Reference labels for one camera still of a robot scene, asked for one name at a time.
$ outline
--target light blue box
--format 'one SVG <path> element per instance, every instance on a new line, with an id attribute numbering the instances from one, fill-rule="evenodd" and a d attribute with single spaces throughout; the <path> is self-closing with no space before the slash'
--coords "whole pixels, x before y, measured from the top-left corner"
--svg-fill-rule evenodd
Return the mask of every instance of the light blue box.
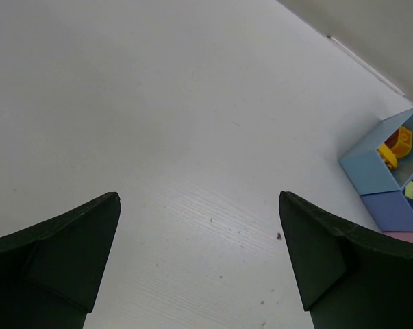
<path id="1" fill-rule="evenodd" d="M 413 178 L 413 143 L 411 152 L 398 160 L 398 167 L 390 170 L 377 153 L 401 126 L 413 133 L 413 108 L 383 120 L 340 159 L 355 189 L 360 195 L 402 191 Z"/>

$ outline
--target yellow toy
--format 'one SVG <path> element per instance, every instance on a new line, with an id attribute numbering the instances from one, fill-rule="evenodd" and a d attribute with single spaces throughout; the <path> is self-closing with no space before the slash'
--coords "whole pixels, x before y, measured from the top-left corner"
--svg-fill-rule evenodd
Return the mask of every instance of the yellow toy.
<path id="1" fill-rule="evenodd" d="M 398 167 L 397 157 L 386 144 L 381 144 L 381 146 L 378 147 L 377 152 L 389 169 L 396 169 Z"/>
<path id="2" fill-rule="evenodd" d="M 384 144 L 398 158 L 404 158 L 412 150 L 413 133 L 406 127 L 401 126 Z"/>

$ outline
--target wood grain texture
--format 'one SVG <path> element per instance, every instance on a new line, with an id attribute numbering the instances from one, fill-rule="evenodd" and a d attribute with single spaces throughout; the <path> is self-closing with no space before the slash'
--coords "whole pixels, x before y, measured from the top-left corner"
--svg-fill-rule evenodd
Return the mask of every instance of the wood grain texture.
<path id="1" fill-rule="evenodd" d="M 118 191 L 85 328 L 311 328 L 279 193 L 375 229 L 337 158 L 409 107 L 274 0 L 0 1 L 0 236 Z"/>

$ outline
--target yellow plastic piece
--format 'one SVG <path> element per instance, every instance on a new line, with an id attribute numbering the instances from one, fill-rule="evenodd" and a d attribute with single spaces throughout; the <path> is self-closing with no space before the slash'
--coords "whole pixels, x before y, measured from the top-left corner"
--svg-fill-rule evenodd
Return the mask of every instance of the yellow plastic piece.
<path id="1" fill-rule="evenodd" d="M 404 195 L 408 199 L 413 200 L 413 182 L 409 182 L 409 184 L 407 184 L 404 190 Z"/>
<path id="2" fill-rule="evenodd" d="M 377 152 L 389 169 L 396 169 L 398 167 L 397 157 L 386 144 L 381 144 L 381 146 L 378 147 Z"/>
<path id="3" fill-rule="evenodd" d="M 398 129 L 398 138 L 395 144 L 390 148 L 393 154 L 398 158 L 404 158 L 412 150 L 413 133 L 406 127 L 401 126 Z"/>

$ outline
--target white surface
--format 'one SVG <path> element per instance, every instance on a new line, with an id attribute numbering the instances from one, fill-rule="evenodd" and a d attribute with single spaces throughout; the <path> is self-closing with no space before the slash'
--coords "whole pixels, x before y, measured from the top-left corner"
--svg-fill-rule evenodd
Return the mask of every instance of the white surface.
<path id="1" fill-rule="evenodd" d="M 413 101 L 413 0 L 278 0 L 348 46 Z"/>
<path id="2" fill-rule="evenodd" d="M 279 192 L 375 228 L 336 161 L 409 107 L 274 0 L 0 1 L 0 236 L 118 191 L 86 328 L 311 328 Z"/>

